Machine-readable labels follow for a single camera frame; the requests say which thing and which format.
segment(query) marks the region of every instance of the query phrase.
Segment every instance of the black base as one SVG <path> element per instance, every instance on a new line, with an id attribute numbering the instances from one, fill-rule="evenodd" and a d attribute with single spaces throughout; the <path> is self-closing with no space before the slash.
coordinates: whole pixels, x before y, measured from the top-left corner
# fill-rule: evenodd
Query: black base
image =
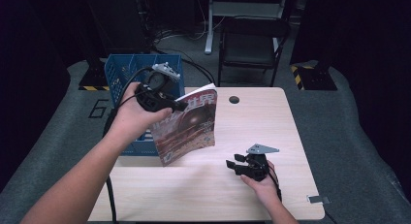
<path id="1" fill-rule="evenodd" d="M 300 90 L 337 90 L 328 71 L 299 66 L 294 67 L 293 72 Z"/>
<path id="2" fill-rule="evenodd" d="M 109 90 L 104 73 L 104 63 L 101 68 L 88 68 L 84 77 L 79 82 L 79 90 Z"/>

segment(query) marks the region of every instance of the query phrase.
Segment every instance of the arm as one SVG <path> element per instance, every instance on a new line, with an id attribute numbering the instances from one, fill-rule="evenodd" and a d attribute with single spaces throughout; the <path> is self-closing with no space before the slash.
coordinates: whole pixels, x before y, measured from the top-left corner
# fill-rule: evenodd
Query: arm
<path id="1" fill-rule="evenodd" d="M 274 168 L 274 165 L 270 161 L 269 165 L 271 168 Z M 270 169 L 269 172 L 275 177 L 272 169 Z M 241 175 L 240 177 L 245 184 L 254 190 L 260 202 L 269 212 L 273 224 L 298 223 L 294 216 L 281 203 L 277 196 L 274 182 L 269 176 L 260 182 L 245 175 Z"/>
<path id="2" fill-rule="evenodd" d="M 133 96 L 137 87 L 131 83 L 123 100 Z M 21 223 L 85 223 L 119 154 L 150 124 L 170 113 L 171 109 L 146 112 L 136 99 L 124 103 L 105 137 L 43 195 Z"/>

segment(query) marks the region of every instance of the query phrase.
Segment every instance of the red magazine cover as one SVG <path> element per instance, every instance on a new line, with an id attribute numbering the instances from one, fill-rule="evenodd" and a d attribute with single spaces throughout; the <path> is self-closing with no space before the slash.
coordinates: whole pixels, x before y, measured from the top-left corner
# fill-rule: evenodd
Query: red magazine cover
<path id="1" fill-rule="evenodd" d="M 188 104 L 184 112 L 175 111 L 150 128 L 164 167 L 192 150 L 215 145 L 215 85 L 203 86 L 177 100 Z"/>

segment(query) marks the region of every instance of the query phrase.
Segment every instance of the table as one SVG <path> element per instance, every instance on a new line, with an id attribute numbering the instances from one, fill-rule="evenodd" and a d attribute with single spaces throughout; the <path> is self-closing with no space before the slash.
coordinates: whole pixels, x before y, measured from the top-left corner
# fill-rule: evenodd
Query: table
<path id="1" fill-rule="evenodd" d="M 212 18 L 214 16 L 264 16 L 281 17 L 285 0 L 279 4 L 271 3 L 239 3 L 215 2 L 208 0 L 208 31 L 205 41 L 205 54 L 211 54 L 214 30 Z"/>
<path id="2" fill-rule="evenodd" d="M 226 166 L 226 160 L 245 155 L 255 143 L 280 150 L 267 158 L 275 165 L 284 206 L 298 220 L 323 218 L 323 206 L 307 201 L 318 191 L 284 91 L 218 87 L 217 92 L 215 146 L 192 151 L 165 168 L 158 157 L 118 158 L 111 172 L 118 220 L 269 220 L 251 188 Z M 231 96 L 239 103 L 230 103 Z M 89 220 L 111 220 L 106 187 Z"/>

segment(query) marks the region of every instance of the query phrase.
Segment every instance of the blue plastic basket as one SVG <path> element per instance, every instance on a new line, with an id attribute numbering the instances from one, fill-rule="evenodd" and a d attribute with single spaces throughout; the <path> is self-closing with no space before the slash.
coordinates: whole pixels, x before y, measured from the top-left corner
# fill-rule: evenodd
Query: blue plastic basket
<path id="1" fill-rule="evenodd" d="M 154 64 L 169 63 L 169 66 L 180 74 L 179 83 L 171 89 L 175 97 L 184 95 L 184 76 L 181 66 L 181 56 L 178 54 L 111 54 L 105 65 L 106 79 L 110 88 L 111 101 L 115 106 L 121 91 L 130 77 L 139 69 L 151 67 Z M 141 74 L 134 81 L 142 81 Z M 122 155 L 156 156 L 158 155 L 154 141 L 149 131 L 131 143 Z"/>

